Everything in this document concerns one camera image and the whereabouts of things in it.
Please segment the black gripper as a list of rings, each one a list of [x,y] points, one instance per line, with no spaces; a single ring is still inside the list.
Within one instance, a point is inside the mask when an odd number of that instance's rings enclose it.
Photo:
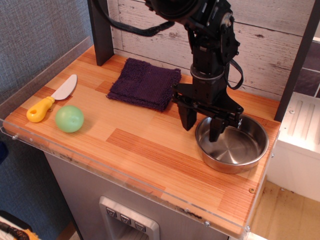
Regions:
[[[229,83],[230,66],[240,73],[236,86]],[[232,100],[227,88],[237,90],[241,87],[244,76],[241,67],[236,63],[228,63],[221,73],[207,74],[190,69],[192,83],[176,83],[172,85],[172,101],[178,105],[181,124],[189,131],[197,121],[197,113],[211,118],[209,141],[216,142],[228,125],[240,125],[244,108]]]

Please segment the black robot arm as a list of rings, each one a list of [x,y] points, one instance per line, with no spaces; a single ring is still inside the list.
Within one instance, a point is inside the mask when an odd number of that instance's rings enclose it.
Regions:
[[[180,23],[188,33],[193,56],[190,73],[192,83],[172,85],[172,101],[177,104],[182,126],[190,130],[201,113],[211,118],[209,141],[216,142],[226,127],[238,128],[244,109],[227,94],[233,66],[240,74],[241,67],[234,61],[240,43],[234,33],[234,17],[226,0],[147,0],[150,10],[167,21]]]

